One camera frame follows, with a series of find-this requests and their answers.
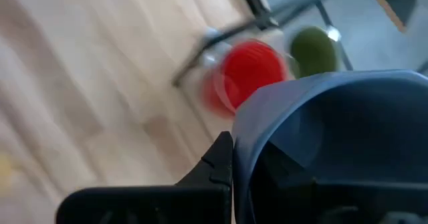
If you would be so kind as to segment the lavender blue mug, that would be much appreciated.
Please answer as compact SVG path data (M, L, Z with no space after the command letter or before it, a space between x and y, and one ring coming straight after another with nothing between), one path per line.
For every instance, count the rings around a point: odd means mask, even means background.
M235 221L256 224L250 180L271 142L317 177L428 187L428 77L331 72L258 89L233 124Z

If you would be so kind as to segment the red mug white handle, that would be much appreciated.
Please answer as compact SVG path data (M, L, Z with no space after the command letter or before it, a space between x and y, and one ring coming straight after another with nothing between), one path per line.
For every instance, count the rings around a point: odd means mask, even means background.
M249 39L227 45L201 81L200 98L205 107L225 118L259 88L290 77L287 61L271 45Z

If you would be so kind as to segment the white mug green interior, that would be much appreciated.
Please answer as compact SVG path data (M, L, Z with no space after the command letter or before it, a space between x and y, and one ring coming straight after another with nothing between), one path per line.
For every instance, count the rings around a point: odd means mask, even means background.
M307 26L295 32L288 44L288 53L296 79L340 69L336 42L319 27Z

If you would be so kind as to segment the hazard striped black platform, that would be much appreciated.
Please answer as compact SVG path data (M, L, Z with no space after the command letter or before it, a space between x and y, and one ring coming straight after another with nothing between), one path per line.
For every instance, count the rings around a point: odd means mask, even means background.
M404 33L417 5L417 0L377 0L397 29Z

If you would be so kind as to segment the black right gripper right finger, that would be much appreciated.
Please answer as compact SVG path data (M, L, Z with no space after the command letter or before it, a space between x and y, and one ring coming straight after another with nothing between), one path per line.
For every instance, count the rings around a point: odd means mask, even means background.
M317 177L271 142L249 194L256 224L428 224L428 187Z

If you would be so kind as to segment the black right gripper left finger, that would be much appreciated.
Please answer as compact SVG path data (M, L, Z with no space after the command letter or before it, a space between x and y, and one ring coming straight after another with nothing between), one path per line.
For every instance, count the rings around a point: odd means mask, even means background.
M231 224L233 139L223 131L176 187L179 224Z

